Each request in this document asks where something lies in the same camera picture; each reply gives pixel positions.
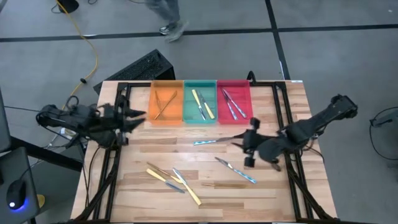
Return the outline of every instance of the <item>wooden tabletop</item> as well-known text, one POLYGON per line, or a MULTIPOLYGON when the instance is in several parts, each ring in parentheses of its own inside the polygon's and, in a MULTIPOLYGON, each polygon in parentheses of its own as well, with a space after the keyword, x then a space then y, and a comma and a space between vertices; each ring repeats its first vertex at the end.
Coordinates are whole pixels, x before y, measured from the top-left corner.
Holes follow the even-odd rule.
MULTIPOLYGON (((118 82, 104 82, 98 105, 114 103, 118 82)), ((294 120, 311 116, 303 83, 286 82, 290 107, 294 120)), ((131 107, 147 111, 149 87, 133 88, 131 107)), ((283 107, 282 94, 279 94, 283 107)), ((278 130, 277 116, 271 87, 251 87, 254 116, 261 120, 259 133, 274 135, 278 130)), ((153 126, 145 122, 129 135, 130 145, 121 153, 118 181, 114 197, 112 222, 271 222, 294 221, 289 183, 280 156, 282 172, 275 171, 268 163, 256 159, 255 168, 243 166, 246 156, 230 144, 219 142, 193 146, 193 141, 216 139, 240 134, 246 125, 187 125, 179 127, 153 126), (252 184, 237 173, 229 170, 214 157, 230 162, 235 168, 257 180, 252 184), (146 162, 170 173, 177 168, 186 178, 188 185, 198 195, 202 204, 198 206, 183 185, 170 180, 185 190, 178 193, 163 182, 153 178, 146 169, 146 162), (208 187, 201 184, 238 184, 239 187, 208 187)), ((97 144, 91 142, 85 157, 88 170, 97 144)), ((313 146, 320 150, 318 144, 313 146)), ((104 150, 100 150, 91 171, 89 196, 97 191, 104 150)), ((309 191, 329 215, 335 217, 335 206, 331 197, 328 179, 322 158, 311 151, 302 156, 309 191)), ((81 173, 71 218, 77 217, 85 206, 85 181, 81 173)), ((106 199, 101 204, 99 217, 104 217, 106 199)), ((305 217, 302 200, 301 211, 305 217)))

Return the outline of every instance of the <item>yellow-handled tool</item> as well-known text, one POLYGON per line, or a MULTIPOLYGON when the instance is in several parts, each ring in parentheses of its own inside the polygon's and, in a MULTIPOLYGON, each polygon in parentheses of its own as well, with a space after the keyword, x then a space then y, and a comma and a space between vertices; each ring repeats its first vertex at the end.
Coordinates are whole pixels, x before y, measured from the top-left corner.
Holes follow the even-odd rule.
POLYGON ((153 171, 151 169, 147 169, 147 173, 152 175, 153 177, 158 178, 159 180, 165 182, 165 184, 167 186, 169 186, 170 188, 172 188, 172 189, 174 189, 174 190, 176 190, 176 191, 178 191, 180 193, 183 193, 183 194, 185 193, 182 189, 174 186, 172 183, 170 183, 168 180, 165 180, 161 175, 157 174, 155 171, 153 171))
POLYGON ((193 97, 195 97, 195 100, 196 100, 197 103, 198 103, 198 108, 199 108, 201 117, 202 117, 204 120, 206 120, 206 116, 205 116, 205 113, 203 112, 203 109, 202 109, 202 107, 201 107, 201 104, 200 104, 200 101, 199 101, 197 92, 196 92, 195 90, 192 90, 192 94, 193 94, 193 97))
POLYGON ((180 179, 178 179, 178 178, 176 178, 176 177, 173 177, 173 176, 172 176, 171 174, 169 174, 168 172, 166 172, 166 171, 162 170, 161 168, 159 168, 159 167, 157 167, 157 166, 151 164, 150 162, 147 162, 147 164, 150 165, 150 166, 151 166, 152 168, 154 168, 155 170, 158 170, 159 172, 161 172, 161 173, 163 173, 163 174, 165 174, 165 175, 167 175, 167 176, 173 178, 173 180, 175 180, 177 183, 182 184, 182 181, 181 181, 180 179))
POLYGON ((191 194, 192 198, 194 199, 194 201, 198 204, 201 205, 201 201, 198 198, 198 196, 193 192, 193 190, 188 186, 187 181, 185 181, 185 179, 182 177, 182 175, 180 174, 180 172, 176 169, 173 168, 173 171, 175 173, 175 175, 177 175, 177 177, 179 177, 179 179, 182 181, 182 184, 187 188, 188 192, 191 194))
POLYGON ((199 99, 201 100, 201 102, 205 105, 205 108, 207 110, 207 113, 210 116, 210 119, 215 119, 213 112, 211 112, 209 105, 207 105, 205 98, 201 95, 199 90, 198 90, 198 96, 199 96, 199 99))

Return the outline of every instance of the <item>floor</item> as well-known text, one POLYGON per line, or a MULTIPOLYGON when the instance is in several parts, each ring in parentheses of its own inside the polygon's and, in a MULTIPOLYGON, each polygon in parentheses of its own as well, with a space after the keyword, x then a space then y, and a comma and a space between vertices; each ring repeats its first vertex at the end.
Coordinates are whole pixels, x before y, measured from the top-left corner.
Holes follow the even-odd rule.
MULTIPOLYGON (((397 1, 184 0, 180 12, 190 26, 172 44, 157 35, 163 22, 143 4, 79 3, 72 17, 82 33, 99 35, 91 41, 99 55, 98 71, 78 91, 81 103, 95 103, 92 86, 154 49, 174 65, 177 79, 245 78, 252 70, 257 79, 303 80, 313 113, 332 96, 348 95, 359 105, 357 117, 331 123, 320 138, 338 216, 396 222, 398 163, 373 151, 369 120, 398 104, 397 1)), ((65 15, 51 13, 54 5, 50 0, 0 3, 0 85, 7 106, 62 106, 94 66, 90 47, 77 39, 65 15)), ((13 136, 38 146, 53 138, 36 125, 35 113, 6 112, 13 136)), ((398 157, 397 129, 388 124, 373 130, 385 156, 398 157)), ((79 156, 76 149, 62 153, 79 156)), ((68 220, 72 209, 78 174, 54 167, 34 167, 38 191, 49 195, 38 223, 68 220), (54 189, 63 189, 62 194, 53 194, 54 189)))

